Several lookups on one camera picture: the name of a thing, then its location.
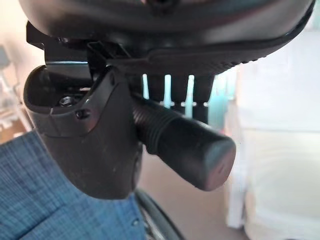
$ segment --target black lever handle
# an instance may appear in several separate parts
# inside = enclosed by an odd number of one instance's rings
[[[231,138],[155,102],[133,98],[138,138],[150,154],[201,190],[212,191],[227,180],[236,156]]]

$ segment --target office chair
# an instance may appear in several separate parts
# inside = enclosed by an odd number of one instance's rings
[[[226,181],[236,146],[206,125],[214,76],[288,44],[306,26],[315,1],[20,4],[29,20],[27,41],[45,55],[24,89],[40,138],[79,190],[123,199],[136,188],[142,144],[201,190]],[[165,75],[171,75],[170,109],[161,104]],[[184,117],[189,75],[193,119]]]

